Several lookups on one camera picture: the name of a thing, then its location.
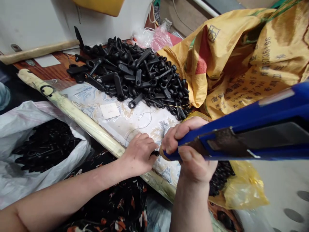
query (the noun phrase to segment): hammer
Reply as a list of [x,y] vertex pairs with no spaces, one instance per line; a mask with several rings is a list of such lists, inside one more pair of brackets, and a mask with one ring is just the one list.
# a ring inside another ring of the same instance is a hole
[[0,61],[2,61],[6,65],[13,64],[22,60],[28,60],[31,58],[40,57],[53,52],[68,49],[76,45],[79,45],[80,49],[82,50],[84,47],[84,43],[81,38],[80,32],[78,31],[77,27],[74,27],[74,29],[77,38],[76,40],[69,40],[66,42],[61,42],[53,45],[42,46],[28,51],[17,52],[11,55],[0,55]]

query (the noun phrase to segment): blue tool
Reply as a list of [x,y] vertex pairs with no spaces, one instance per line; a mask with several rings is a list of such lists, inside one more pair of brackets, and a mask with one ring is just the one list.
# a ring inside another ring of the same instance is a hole
[[[299,83],[190,131],[179,146],[206,160],[309,159],[309,82]],[[178,150],[169,160],[180,160]]]

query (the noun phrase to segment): yellow plastic bag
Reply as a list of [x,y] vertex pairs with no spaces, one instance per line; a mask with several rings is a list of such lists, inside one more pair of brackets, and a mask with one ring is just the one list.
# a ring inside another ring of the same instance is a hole
[[191,104],[217,119],[307,78],[308,18],[305,0],[235,10],[158,53],[187,79]]
[[[195,116],[208,122],[212,121],[211,118],[198,111],[190,114],[184,121]],[[231,160],[230,163],[235,176],[228,178],[219,196],[209,196],[209,201],[226,209],[254,209],[268,205],[263,181],[251,162]]]

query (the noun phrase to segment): hand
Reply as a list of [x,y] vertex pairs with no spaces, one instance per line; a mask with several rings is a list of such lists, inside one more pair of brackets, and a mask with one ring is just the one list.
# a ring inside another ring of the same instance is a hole
[[[182,139],[189,131],[198,129],[208,122],[200,117],[193,117],[175,127],[169,129],[162,141],[162,149],[167,154],[172,154],[177,150],[177,140]],[[182,159],[181,174],[192,182],[208,184],[214,174],[218,161],[204,160],[194,148],[181,146],[178,152]]]
[[152,169],[158,157],[150,155],[159,148],[154,140],[147,133],[138,133],[129,143],[126,151],[120,157],[124,165],[128,167],[130,176],[139,176]]

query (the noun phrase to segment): metal blade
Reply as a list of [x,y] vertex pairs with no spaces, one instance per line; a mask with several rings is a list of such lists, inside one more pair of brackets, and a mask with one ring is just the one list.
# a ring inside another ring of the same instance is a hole
[[81,35],[80,35],[80,32],[79,30],[77,29],[77,27],[74,26],[74,29],[75,29],[75,34],[76,34],[76,38],[79,40],[80,42],[80,49],[83,50],[84,48],[84,42],[83,42],[83,39],[81,38]]

